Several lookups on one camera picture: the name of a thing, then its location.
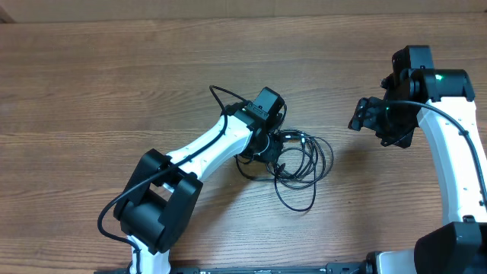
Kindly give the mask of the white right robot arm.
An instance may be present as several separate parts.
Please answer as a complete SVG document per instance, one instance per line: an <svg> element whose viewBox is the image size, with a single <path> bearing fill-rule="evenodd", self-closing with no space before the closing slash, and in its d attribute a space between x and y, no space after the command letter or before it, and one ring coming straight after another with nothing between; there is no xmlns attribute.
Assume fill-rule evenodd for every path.
<svg viewBox="0 0 487 274"><path fill-rule="evenodd" d="M349 122L375 131L383 146L407 148L420 128L441 190L443 225L412 249L368 257L374 273L486 271L486 156L475 94L464 70L417 68L390 75L384 98L362 98Z"/></svg>

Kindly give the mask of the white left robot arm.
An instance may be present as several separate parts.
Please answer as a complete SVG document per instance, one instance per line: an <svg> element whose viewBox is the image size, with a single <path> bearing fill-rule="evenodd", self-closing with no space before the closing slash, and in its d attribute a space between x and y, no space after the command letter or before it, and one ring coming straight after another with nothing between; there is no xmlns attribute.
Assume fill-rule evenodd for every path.
<svg viewBox="0 0 487 274"><path fill-rule="evenodd" d="M204 180L231 157L274 161L272 134L285 114L281 100L235 103L190 144L141 157L113 213L132 248L129 273L170 271L169 250L186 230Z"/></svg>

